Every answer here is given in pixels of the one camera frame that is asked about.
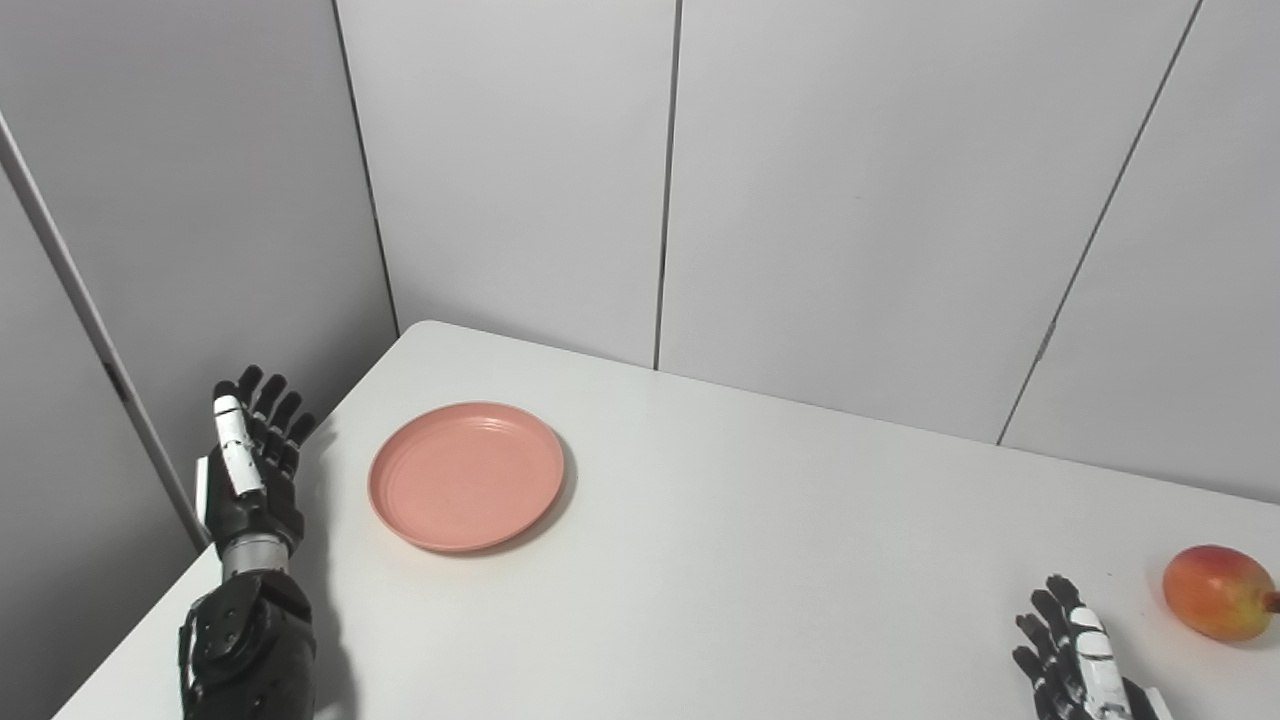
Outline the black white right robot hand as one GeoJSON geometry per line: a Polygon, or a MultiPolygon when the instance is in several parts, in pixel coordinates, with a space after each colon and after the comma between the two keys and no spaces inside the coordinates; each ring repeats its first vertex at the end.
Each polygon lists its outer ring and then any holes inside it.
{"type": "Polygon", "coordinates": [[[1066,577],[1053,574],[1030,593],[1036,609],[1015,616],[1029,644],[1012,659],[1032,688],[1038,719],[1170,719],[1158,689],[1124,676],[1100,616],[1066,577]]]}

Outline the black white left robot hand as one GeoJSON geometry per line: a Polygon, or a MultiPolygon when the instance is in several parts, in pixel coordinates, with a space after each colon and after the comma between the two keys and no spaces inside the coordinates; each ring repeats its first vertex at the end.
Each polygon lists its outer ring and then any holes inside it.
{"type": "Polygon", "coordinates": [[[317,427],[282,374],[250,364],[212,391],[216,442],[197,461],[196,512],[223,552],[248,536],[270,536],[293,553],[305,537],[294,477],[301,447],[317,427]]]}

